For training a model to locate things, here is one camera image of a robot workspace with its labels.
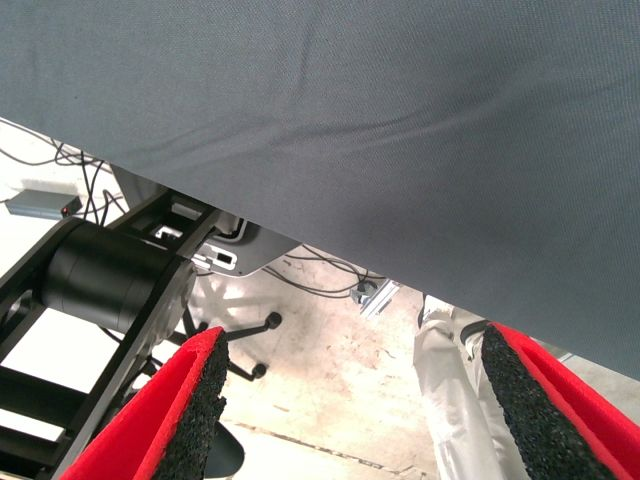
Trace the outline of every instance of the chair wheel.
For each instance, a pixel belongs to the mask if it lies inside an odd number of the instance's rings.
[[[258,363],[253,367],[251,373],[255,378],[262,378],[267,374],[267,366],[264,363]]]
[[[282,323],[282,315],[280,315],[278,312],[271,312],[267,316],[267,320],[265,321],[265,323],[267,324],[269,330],[275,330]]]

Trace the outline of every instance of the black plastic part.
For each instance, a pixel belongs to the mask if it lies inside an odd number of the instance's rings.
[[[126,333],[172,258],[170,252],[85,223],[69,234],[53,256],[42,302]]]
[[[204,468],[205,478],[225,478],[234,475],[244,463],[244,449],[240,442],[220,422],[209,450]]]
[[[0,465],[25,477],[34,477],[55,461],[57,444],[0,426]]]
[[[71,424],[86,394],[0,366],[0,408],[60,427]]]

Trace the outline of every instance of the black cable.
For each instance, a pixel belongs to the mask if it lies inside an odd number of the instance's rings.
[[[81,158],[84,161],[84,152],[82,152],[81,154]],[[104,160],[100,160],[100,163],[98,163],[98,166],[96,167],[96,171],[93,173],[93,178],[91,179],[91,188],[89,190],[89,198],[91,199],[91,205],[93,206],[93,209],[96,209],[96,203],[93,200],[93,192],[96,188],[96,180],[98,179],[98,174],[100,173],[100,168],[102,167],[102,165],[104,164]],[[94,213],[94,216],[96,218],[96,224],[100,223],[100,219],[98,218],[98,213]]]
[[[116,200],[122,200],[122,199],[124,199],[124,197],[123,197],[122,195],[116,195],[114,198],[115,198]],[[96,212],[101,212],[101,211],[103,211],[103,210],[106,208],[107,203],[112,203],[112,201],[111,201],[111,200],[109,200],[108,202],[105,202],[105,204],[104,204],[104,205],[102,205],[102,206],[100,206],[100,207],[96,208],[96,210],[95,210],[95,211],[96,211]],[[94,210],[89,210],[89,215],[93,215],[93,212],[94,212]]]
[[[100,330],[102,330],[104,332],[104,334],[109,337],[111,340],[113,340],[116,343],[122,343],[122,339],[118,338],[115,334],[113,334],[109,329],[104,328],[104,327],[98,327]]]
[[[277,270],[274,270],[271,267],[265,267],[263,268],[263,270],[271,275],[274,278],[277,278],[278,280],[280,280],[281,282],[284,282],[288,285],[291,285],[292,287],[295,287],[299,290],[302,290],[303,292],[309,293],[311,295],[316,295],[318,297],[324,297],[324,298],[334,298],[334,299],[341,299],[341,298],[349,298],[350,295],[347,293],[345,295],[334,295],[334,294],[338,294],[338,293],[342,293],[342,292],[346,292],[351,290],[352,288],[358,286],[358,284],[360,283],[360,281],[358,281],[357,283],[354,283],[353,285],[349,285],[348,287],[339,289],[339,290],[323,290],[321,288],[315,288],[315,287],[311,287],[309,285],[303,285],[301,283],[295,282],[293,280],[291,280],[290,278],[285,277],[282,273],[278,272]]]
[[[80,159],[82,160],[81,163],[81,167],[82,167],[82,176],[84,177],[84,186],[87,189],[87,205],[84,209],[84,213],[82,214],[82,219],[86,220],[87,219],[87,214],[89,212],[89,205],[91,205],[93,207],[93,212],[94,215],[96,217],[96,223],[99,222],[98,219],[98,214],[96,212],[96,204],[93,201],[93,195],[91,194],[91,185],[89,184],[89,175],[87,175],[87,165],[84,163],[84,152],[80,152]]]
[[[41,165],[47,165],[49,163],[56,163],[58,160],[62,160],[62,159],[65,159],[65,158],[71,158],[71,157],[75,158],[75,157],[77,157],[77,154],[65,154],[65,155],[62,155],[62,156],[58,157],[57,159],[56,158],[50,158],[49,160],[43,160],[41,162],[27,162],[26,160],[22,160],[22,159],[14,156],[14,155],[11,155],[9,152],[7,152],[7,151],[5,151],[5,150],[3,150],[1,148],[0,148],[0,153],[2,153],[3,155],[9,157],[14,162],[20,163],[22,165],[27,165],[29,167],[39,167]]]
[[[311,253],[314,257],[323,260],[329,264],[331,264],[334,268],[337,268],[338,270],[342,270],[343,272],[353,272],[354,270],[357,272],[357,269],[354,265],[350,264],[349,262],[346,262],[345,260],[340,260],[339,258],[329,258],[326,257],[324,255],[322,255],[320,252],[315,251],[314,249],[308,247],[307,245],[302,245],[302,248],[304,248],[307,252]],[[300,257],[299,259],[309,259],[309,257]],[[338,265],[345,265],[349,268],[349,270],[345,270],[343,268],[340,268]],[[369,275],[369,270],[367,269],[366,273],[362,274],[361,272],[357,272],[356,275],[358,277],[362,277],[360,278],[360,280],[384,280],[386,277],[380,276],[380,275]]]
[[[339,260],[337,258],[324,259],[324,258],[320,258],[320,257],[301,257],[301,256],[298,256],[298,255],[290,255],[290,254],[285,255],[285,257],[291,258],[293,260],[328,262],[329,265],[331,265],[332,267],[334,267],[334,268],[336,268],[336,269],[338,269],[338,270],[340,270],[342,272],[353,273],[360,280],[364,280],[364,278],[362,278],[363,275],[356,269],[356,267],[354,267],[353,265],[351,265],[348,262],[345,262],[343,260]]]
[[[122,205],[118,202],[118,199],[113,196],[113,194],[109,190],[103,190],[102,195],[104,198],[110,197],[107,202],[104,204],[104,212],[102,212],[102,219],[100,220],[100,226],[103,227],[105,222],[107,221],[107,214],[109,213],[109,205],[111,203],[115,203],[116,207],[124,214],[127,211],[124,209]]]

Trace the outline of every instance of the white fabric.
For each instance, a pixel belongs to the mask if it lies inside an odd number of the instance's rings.
[[[469,340],[473,359],[468,376],[452,323],[450,310],[425,307],[414,350],[440,478],[528,479],[482,366],[482,335]]]

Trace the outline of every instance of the gray cloth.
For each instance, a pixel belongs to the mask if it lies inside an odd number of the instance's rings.
[[[0,116],[640,377],[635,0],[16,0],[0,22]]]

